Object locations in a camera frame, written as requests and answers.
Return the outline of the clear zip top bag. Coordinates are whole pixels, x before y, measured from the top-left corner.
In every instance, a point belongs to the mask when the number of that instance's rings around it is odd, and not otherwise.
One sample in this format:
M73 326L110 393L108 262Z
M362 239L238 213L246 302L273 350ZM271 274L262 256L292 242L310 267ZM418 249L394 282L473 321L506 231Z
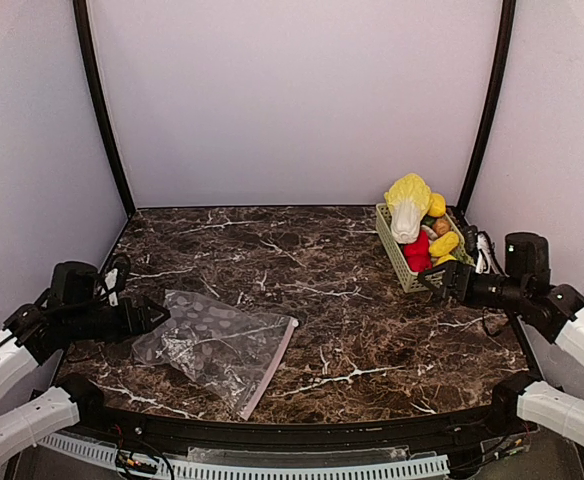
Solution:
M164 308L170 317L132 344L133 358L146 366L171 366L249 419L299 321L282 314L248 314L179 290L165 292Z

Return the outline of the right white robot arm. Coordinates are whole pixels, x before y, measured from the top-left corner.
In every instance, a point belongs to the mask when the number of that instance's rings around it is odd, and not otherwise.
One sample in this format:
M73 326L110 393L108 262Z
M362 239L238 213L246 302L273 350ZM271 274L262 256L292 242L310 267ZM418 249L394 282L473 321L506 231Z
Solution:
M434 270L442 275L440 284L430 282L426 273L418 280L435 295L466 307L513 314L584 368L584 296L568 284L551 284L546 238L530 232L508 234L503 273L479 273L458 261ZM539 424L584 448L584 400L529 372L518 372L494 387L485 425L501 434L521 421Z

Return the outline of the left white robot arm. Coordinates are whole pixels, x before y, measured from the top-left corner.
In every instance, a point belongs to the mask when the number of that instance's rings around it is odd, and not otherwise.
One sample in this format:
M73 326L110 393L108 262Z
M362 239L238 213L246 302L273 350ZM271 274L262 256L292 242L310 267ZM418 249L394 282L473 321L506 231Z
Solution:
M54 354L80 341L120 343L147 334L169 319L148 297L121 297L130 260L118 255L106 273L66 261L54 267L50 286L20 306L0 329L0 400ZM0 467L48 435L84 424L108 427L103 392L70 374L28 403L0 416Z

